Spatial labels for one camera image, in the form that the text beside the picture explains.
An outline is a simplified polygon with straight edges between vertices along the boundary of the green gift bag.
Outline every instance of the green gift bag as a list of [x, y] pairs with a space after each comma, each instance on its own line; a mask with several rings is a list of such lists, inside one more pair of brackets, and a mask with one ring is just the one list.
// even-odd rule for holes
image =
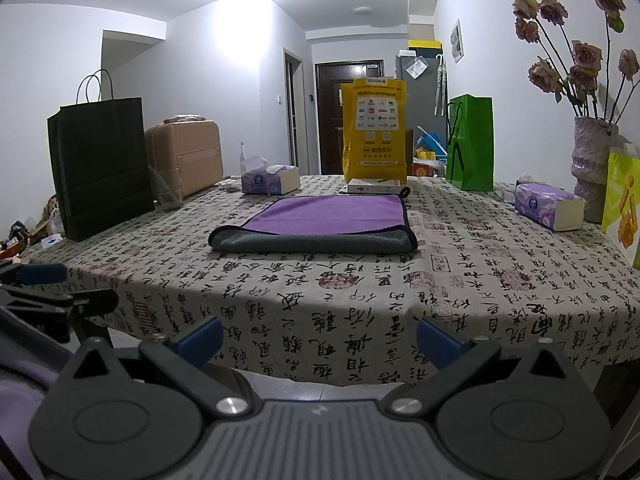
[[490, 97], [465, 94], [449, 102], [446, 179], [458, 189], [494, 189], [494, 112]]

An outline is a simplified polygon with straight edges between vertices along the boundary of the yellow gift bag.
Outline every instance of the yellow gift bag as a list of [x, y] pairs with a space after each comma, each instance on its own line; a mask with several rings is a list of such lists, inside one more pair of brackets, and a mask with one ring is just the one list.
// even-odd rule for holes
[[634, 267], [640, 267], [640, 159], [612, 148], [602, 230]]
[[344, 179], [376, 178], [406, 183], [404, 103], [406, 83], [362, 78], [340, 85]]

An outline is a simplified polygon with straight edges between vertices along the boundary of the flower vase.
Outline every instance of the flower vase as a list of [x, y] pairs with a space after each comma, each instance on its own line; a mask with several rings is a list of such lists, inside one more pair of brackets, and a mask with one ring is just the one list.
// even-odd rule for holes
[[618, 126], [592, 117], [576, 117], [571, 174], [574, 194], [584, 199], [584, 219], [602, 223], [607, 193], [609, 150], [618, 143]]

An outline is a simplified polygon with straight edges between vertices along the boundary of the calligraphy print tablecloth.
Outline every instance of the calligraphy print tablecloth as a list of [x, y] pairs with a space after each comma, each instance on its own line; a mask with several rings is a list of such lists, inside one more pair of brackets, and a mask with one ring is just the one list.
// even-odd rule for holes
[[[306, 176], [296, 193], [343, 185]], [[106, 317], [114, 328], [172, 334], [215, 314], [225, 325], [220, 364], [299, 381], [428, 377], [434, 368], [415, 347], [423, 316], [505, 345], [551, 337], [583, 373], [640, 356], [638, 271], [596, 226], [553, 233], [491, 194], [437, 178], [409, 185], [416, 253], [217, 253], [207, 245], [215, 227], [242, 224], [277, 198], [212, 189], [33, 261], [68, 266], [54, 290], [117, 290]]]

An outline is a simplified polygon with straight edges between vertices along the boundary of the framed picture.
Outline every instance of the framed picture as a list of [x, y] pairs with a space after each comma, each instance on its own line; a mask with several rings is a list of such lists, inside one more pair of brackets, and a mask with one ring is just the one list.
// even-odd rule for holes
[[451, 54], [457, 63], [465, 55], [462, 49], [462, 33], [460, 32], [460, 20], [456, 21], [455, 27], [451, 31]]

